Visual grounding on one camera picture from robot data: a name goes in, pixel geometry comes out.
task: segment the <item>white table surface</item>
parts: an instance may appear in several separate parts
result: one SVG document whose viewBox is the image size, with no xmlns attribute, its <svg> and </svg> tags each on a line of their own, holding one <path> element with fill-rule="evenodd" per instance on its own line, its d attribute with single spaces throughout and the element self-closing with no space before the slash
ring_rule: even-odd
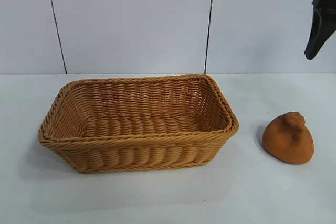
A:
<svg viewBox="0 0 336 224">
<path fill-rule="evenodd" d="M 63 85 L 97 77 L 134 76 L 0 76 L 1 223 L 336 223 L 336 75 L 214 74 L 240 128 L 211 163 L 83 175 L 40 146 L 37 130 Z M 259 144 L 288 111 L 314 138 L 304 165 Z"/>
</svg>

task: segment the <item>rectangular basket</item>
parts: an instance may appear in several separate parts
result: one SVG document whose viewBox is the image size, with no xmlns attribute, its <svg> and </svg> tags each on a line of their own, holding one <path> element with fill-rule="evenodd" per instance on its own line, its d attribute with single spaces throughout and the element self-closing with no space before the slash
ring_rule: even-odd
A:
<svg viewBox="0 0 336 224">
<path fill-rule="evenodd" d="M 90 79 L 64 86 L 40 143 L 81 173 L 162 170 L 211 161 L 238 130 L 213 79 Z"/>
</svg>

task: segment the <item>white wall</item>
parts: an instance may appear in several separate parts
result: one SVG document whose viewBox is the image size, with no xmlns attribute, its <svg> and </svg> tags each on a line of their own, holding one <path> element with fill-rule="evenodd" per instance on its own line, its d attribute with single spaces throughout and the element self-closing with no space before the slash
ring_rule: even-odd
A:
<svg viewBox="0 0 336 224">
<path fill-rule="evenodd" d="M 0 0 L 0 74 L 64 73 L 50 0 Z"/>
<path fill-rule="evenodd" d="M 213 0 L 208 73 L 335 72 L 336 35 L 304 55 L 312 0 Z"/>
<path fill-rule="evenodd" d="M 210 0 L 53 0 L 68 73 L 202 73 Z"/>
<path fill-rule="evenodd" d="M 202 73 L 210 0 L 53 0 L 69 73 Z M 305 58 L 312 0 L 213 0 L 208 73 L 335 72 Z M 50 0 L 0 0 L 0 74 L 64 73 Z"/>
</svg>

